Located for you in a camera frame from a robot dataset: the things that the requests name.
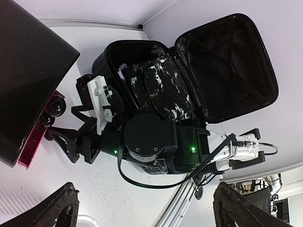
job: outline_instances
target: black panel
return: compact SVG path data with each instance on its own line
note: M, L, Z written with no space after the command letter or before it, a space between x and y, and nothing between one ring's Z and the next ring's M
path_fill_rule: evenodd
M0 1L0 159L14 166L35 122L79 56L10 0Z
M219 123L272 104L278 85L260 34L234 14L180 36L180 64L196 88L205 120Z

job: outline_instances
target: green led light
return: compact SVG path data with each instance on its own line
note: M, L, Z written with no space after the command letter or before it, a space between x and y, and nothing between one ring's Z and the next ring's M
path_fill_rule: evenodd
M192 147L192 148L191 148L191 153L193 153L193 154L196 153L196 148L195 148L195 147Z

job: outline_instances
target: black suitcase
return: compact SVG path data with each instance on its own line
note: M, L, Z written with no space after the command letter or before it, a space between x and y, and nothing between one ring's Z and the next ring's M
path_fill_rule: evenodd
M117 69L165 54L175 60L194 105L197 125L220 123L274 103L278 84L253 21L233 14L182 34L169 49L157 41L121 40L109 44L94 61L92 73L104 76L137 114L129 87Z

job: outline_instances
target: folded clothing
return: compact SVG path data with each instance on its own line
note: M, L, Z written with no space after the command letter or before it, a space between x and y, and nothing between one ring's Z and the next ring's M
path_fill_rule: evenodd
M133 65L129 83L145 111L176 122L192 116L194 106L187 87L168 54Z

